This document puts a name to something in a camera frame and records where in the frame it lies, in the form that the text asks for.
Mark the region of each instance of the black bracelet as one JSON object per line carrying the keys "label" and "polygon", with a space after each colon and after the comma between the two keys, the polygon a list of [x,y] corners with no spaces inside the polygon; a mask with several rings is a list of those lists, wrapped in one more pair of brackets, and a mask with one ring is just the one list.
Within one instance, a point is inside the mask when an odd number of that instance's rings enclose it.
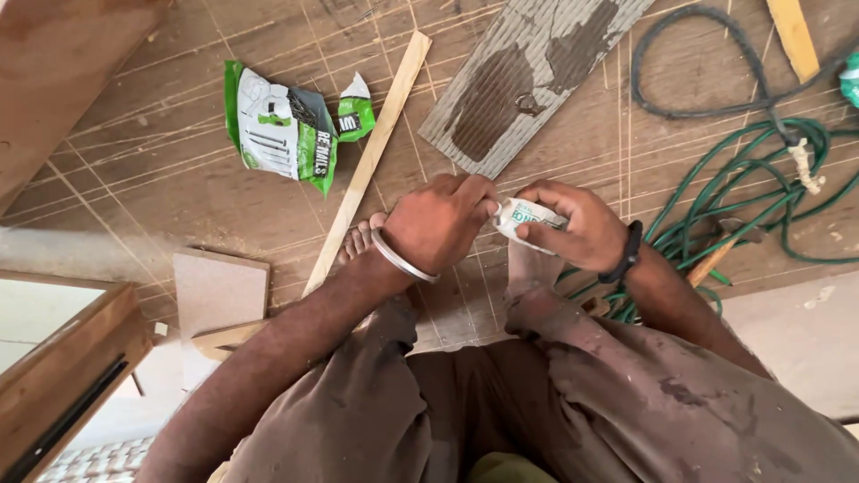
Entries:
{"label": "black bracelet", "polygon": [[643,231],[644,225],[640,221],[630,223],[630,239],[624,247],[624,258],[620,259],[620,263],[614,267],[614,270],[597,275],[601,284],[611,284],[620,280],[638,262],[638,249],[642,246]]}

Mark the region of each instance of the black cable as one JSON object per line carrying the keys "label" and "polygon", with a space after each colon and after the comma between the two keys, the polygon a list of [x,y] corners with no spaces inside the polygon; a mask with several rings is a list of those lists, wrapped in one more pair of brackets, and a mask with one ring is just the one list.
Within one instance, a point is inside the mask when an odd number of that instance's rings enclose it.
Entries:
{"label": "black cable", "polygon": [[[752,74],[758,81],[758,95],[756,100],[753,99],[751,102],[746,102],[743,104],[718,107],[714,109],[706,109],[703,111],[684,111],[665,109],[663,107],[656,106],[650,101],[644,99],[644,95],[642,94],[641,90],[641,65],[644,59],[644,53],[648,50],[648,48],[650,48],[650,44],[653,43],[654,39],[659,36],[659,34],[661,34],[662,31],[665,30],[665,28],[681,19],[690,16],[706,17],[708,19],[711,19],[712,21],[716,21],[717,23],[723,25],[725,28],[728,29],[728,31],[731,33],[731,36],[737,42],[737,45],[742,50],[743,58],[746,60],[749,65],[749,68],[752,70]],[[659,114],[660,116],[664,116],[669,119],[703,118],[709,116],[719,116],[729,113],[738,113],[748,110],[764,109],[767,115],[772,120],[772,124],[778,129],[778,132],[784,140],[784,143],[788,146],[796,146],[799,143],[799,139],[793,134],[791,134],[782,122],[782,118],[776,112],[776,104],[783,99],[786,99],[793,95],[797,95],[803,90],[808,89],[820,78],[829,77],[834,74],[838,67],[844,63],[844,60],[856,48],[859,48],[859,37],[853,39],[851,42],[848,42],[845,47],[836,52],[835,55],[832,56],[832,59],[828,60],[820,67],[820,70],[816,75],[814,75],[814,77],[808,79],[804,83],[801,83],[800,85],[796,86],[791,90],[782,92],[781,94],[773,94],[770,90],[769,84],[766,81],[766,74],[764,73],[764,64],[761,62],[760,57],[758,57],[758,53],[755,52],[754,47],[752,47],[751,42],[749,42],[748,37],[746,37],[746,32],[743,31],[743,29],[737,24],[737,22],[733,18],[731,18],[724,10],[716,9],[713,7],[706,7],[703,5],[689,5],[687,7],[677,9],[674,12],[662,17],[639,40],[638,46],[636,46],[636,50],[632,53],[632,65],[630,67],[630,89],[632,93],[632,99],[634,99],[639,106],[643,107],[645,111],[653,114]]]}

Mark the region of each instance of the hand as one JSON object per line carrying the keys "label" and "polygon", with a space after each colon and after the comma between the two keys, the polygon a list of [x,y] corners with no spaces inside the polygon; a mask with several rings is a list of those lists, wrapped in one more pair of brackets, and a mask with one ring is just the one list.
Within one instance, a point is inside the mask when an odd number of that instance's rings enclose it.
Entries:
{"label": "hand", "polygon": [[594,192],[537,180],[516,197],[540,203],[570,219],[566,231],[542,223],[523,223],[516,227],[522,240],[551,250],[583,270],[610,272],[620,263],[630,231]]}
{"label": "hand", "polygon": [[439,174],[405,195],[382,227],[385,241],[421,272],[437,275],[464,259],[498,209],[485,176]]}

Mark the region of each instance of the green cloth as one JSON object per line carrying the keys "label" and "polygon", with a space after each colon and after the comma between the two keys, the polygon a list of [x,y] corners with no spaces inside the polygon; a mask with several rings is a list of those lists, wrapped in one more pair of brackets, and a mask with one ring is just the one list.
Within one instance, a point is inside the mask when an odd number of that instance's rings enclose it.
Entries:
{"label": "green cloth", "polygon": [[466,483],[557,483],[557,480],[522,456],[489,453],[474,465]]}

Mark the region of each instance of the white glue tube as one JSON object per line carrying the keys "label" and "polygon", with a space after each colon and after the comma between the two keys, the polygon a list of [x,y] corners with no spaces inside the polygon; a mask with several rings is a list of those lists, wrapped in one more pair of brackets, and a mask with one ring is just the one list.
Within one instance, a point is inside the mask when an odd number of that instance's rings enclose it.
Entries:
{"label": "white glue tube", "polygon": [[527,222],[542,223],[552,229],[564,231],[567,229],[567,223],[570,220],[544,206],[537,205],[525,199],[505,198],[498,201],[498,211],[496,211],[495,216],[492,218],[492,226],[510,240],[515,240],[544,254],[554,255],[553,252],[545,248],[536,247],[516,236],[516,227]]}

